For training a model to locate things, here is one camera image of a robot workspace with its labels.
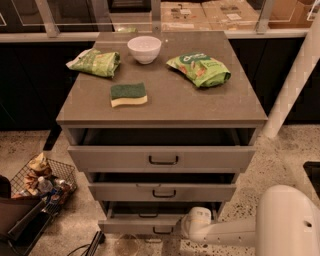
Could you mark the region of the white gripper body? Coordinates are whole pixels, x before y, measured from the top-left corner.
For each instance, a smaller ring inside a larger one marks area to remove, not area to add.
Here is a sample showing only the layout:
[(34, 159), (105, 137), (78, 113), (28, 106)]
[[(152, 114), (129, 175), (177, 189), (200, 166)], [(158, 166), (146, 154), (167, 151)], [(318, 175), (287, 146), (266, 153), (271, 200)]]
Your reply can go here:
[(191, 241), (204, 241), (211, 225), (211, 211), (204, 207), (193, 207), (181, 219), (181, 234)]

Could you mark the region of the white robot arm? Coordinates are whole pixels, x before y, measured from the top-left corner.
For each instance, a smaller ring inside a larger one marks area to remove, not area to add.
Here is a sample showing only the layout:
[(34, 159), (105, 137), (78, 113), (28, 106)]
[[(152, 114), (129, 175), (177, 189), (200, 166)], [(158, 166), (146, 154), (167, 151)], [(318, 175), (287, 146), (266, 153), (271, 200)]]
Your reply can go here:
[(320, 256), (320, 210), (301, 191), (286, 185), (268, 188), (256, 216), (214, 222), (204, 207), (181, 221), (181, 233), (196, 243), (253, 247), (256, 256)]

